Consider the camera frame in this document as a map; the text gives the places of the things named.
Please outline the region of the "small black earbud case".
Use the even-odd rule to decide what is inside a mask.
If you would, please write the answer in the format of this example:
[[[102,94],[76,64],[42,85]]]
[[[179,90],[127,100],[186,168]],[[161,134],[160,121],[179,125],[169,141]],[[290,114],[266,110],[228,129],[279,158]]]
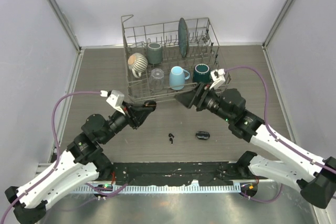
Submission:
[[[147,100],[144,102],[146,108],[151,108],[153,111],[156,109],[156,102],[153,100]]]

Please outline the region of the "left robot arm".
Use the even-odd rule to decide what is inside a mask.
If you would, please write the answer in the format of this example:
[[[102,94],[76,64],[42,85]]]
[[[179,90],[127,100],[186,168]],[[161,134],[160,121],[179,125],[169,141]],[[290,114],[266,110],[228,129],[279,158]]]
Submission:
[[[92,114],[81,127],[82,132],[41,174],[21,187],[10,186],[5,195],[19,223],[36,223],[47,210],[76,187],[92,180],[107,181],[113,165],[104,155],[106,144],[126,126],[138,129],[156,109],[156,102],[123,102],[121,111],[108,119]]]

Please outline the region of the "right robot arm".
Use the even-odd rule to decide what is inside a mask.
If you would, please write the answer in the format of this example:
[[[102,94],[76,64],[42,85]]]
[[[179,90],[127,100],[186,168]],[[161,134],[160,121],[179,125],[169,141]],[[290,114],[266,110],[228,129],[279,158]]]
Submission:
[[[272,129],[265,120],[245,108],[246,100],[237,89],[217,94],[207,84],[178,94],[176,100],[190,109],[209,110],[228,123],[234,136],[254,144],[279,162],[246,151],[238,160],[237,173],[242,179],[266,177],[287,185],[312,205],[325,209],[335,194],[335,158],[315,155]]]

